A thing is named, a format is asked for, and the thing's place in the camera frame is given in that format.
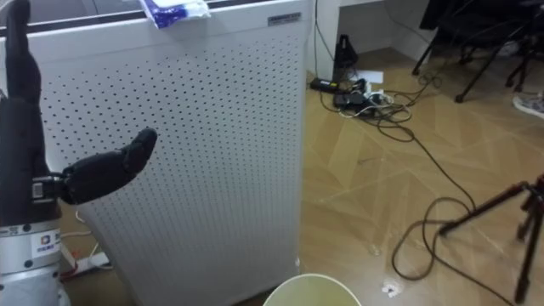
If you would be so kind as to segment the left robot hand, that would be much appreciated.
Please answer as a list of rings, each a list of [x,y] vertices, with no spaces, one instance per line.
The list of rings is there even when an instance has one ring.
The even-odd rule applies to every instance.
[[[1,225],[48,222],[60,217],[59,201],[81,205],[112,194],[145,168],[158,138],[145,128],[119,150],[81,159],[50,171],[40,107],[42,76],[27,37],[31,5],[7,6],[5,68],[1,95]]]

